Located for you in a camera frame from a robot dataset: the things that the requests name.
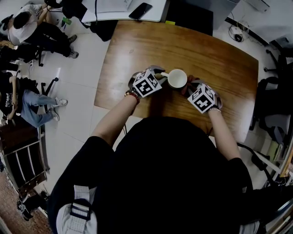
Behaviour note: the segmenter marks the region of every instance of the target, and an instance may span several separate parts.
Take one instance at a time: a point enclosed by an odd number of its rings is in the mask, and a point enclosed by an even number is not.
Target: white mug
[[[186,73],[179,69],[172,70],[169,74],[162,72],[161,75],[168,78],[168,83],[173,89],[182,88],[187,83]]]

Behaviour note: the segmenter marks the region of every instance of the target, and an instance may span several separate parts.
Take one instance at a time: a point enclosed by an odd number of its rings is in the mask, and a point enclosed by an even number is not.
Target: white strap
[[[74,198],[76,199],[85,199],[90,202],[90,190],[85,186],[74,185]],[[80,204],[73,203],[73,207],[71,212],[80,215],[83,217],[87,217],[89,208]],[[70,234],[83,234],[86,228],[87,220],[78,218],[75,216],[70,216],[68,229],[71,230]]]
[[[86,199],[90,202],[90,190],[88,187],[74,185],[74,199]]]

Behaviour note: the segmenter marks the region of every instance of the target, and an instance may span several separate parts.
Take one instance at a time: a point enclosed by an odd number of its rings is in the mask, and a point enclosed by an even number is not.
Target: smartphone
[[[147,3],[141,3],[130,15],[129,18],[134,20],[139,20],[144,14],[146,14],[150,9],[152,8],[152,5]]]

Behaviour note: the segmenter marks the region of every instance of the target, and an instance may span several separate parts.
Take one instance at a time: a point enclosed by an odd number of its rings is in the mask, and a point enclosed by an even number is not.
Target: mug handle
[[[161,75],[162,75],[162,76],[169,77],[169,74],[168,74],[168,73],[165,73],[165,72],[161,72]]]

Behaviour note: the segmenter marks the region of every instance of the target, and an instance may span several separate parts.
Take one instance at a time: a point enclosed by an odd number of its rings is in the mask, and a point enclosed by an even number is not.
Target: jeans
[[[25,41],[32,45],[41,46],[45,50],[60,53],[65,57],[68,57],[71,52],[68,37],[57,26],[46,22],[42,22]]]
[[[43,106],[47,104],[55,105],[56,101],[51,97],[47,97],[42,94],[36,94],[30,90],[24,90],[22,96],[21,117],[35,128],[38,128],[46,122],[52,120],[54,116],[51,112],[38,115],[31,109],[31,106]]]

